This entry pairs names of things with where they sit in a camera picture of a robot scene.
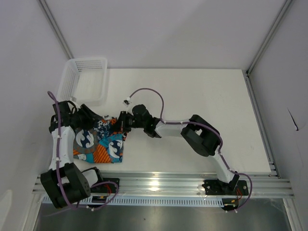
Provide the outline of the blue orange patterned shorts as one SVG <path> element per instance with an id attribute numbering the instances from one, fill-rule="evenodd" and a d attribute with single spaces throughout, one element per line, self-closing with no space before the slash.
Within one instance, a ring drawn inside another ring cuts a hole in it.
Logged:
<path id="1" fill-rule="evenodd" d="M 127 134 L 114 131 L 116 117 L 104 116 L 89 130 L 76 129 L 73 157 L 91 164 L 121 163 Z"/>

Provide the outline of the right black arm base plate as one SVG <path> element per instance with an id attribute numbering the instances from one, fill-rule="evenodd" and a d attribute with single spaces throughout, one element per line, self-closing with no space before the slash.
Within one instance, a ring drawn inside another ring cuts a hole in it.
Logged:
<path id="1" fill-rule="evenodd" d="M 245 180 L 238 180 L 237 183 L 224 183 L 219 180 L 204 180 L 202 187 L 206 195 L 223 195 L 223 196 L 248 196 L 249 190 Z"/>

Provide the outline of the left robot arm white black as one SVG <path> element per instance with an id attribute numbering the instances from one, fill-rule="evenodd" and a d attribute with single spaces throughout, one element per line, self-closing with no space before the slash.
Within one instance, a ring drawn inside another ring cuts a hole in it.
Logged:
<path id="1" fill-rule="evenodd" d="M 54 207 L 64 208 L 90 197 L 92 186 L 103 180 L 96 167 L 80 171 L 73 157 L 76 129 L 89 130 L 101 117 L 84 104 L 77 108 L 72 101 L 54 103 L 53 109 L 55 114 L 49 127 L 53 138 L 52 159 L 40 181 Z"/>

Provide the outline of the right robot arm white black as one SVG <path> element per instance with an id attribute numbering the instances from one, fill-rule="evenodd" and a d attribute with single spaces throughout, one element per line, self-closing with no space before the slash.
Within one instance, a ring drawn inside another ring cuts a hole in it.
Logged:
<path id="1" fill-rule="evenodd" d="M 234 191 L 239 176 L 230 170 L 221 154 L 223 145 L 218 130 L 202 119 L 192 115 L 183 121 L 163 120 L 152 116 L 143 104 L 133 107 L 132 112 L 122 111 L 113 125 L 114 131 L 131 132 L 133 128 L 141 128 L 151 138 L 182 137 L 200 156 L 208 158 L 214 166 L 217 180 L 215 184 L 223 191 Z"/>

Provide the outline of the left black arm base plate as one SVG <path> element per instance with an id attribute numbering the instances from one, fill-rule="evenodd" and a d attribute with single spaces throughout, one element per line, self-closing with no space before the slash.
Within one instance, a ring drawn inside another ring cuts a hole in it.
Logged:
<path id="1" fill-rule="evenodd" d="M 110 182 L 104 185 L 91 188 L 91 193 L 106 193 L 114 194 L 116 193 L 116 186 L 119 187 L 120 179 L 119 178 L 103 178 L 103 182 Z"/>

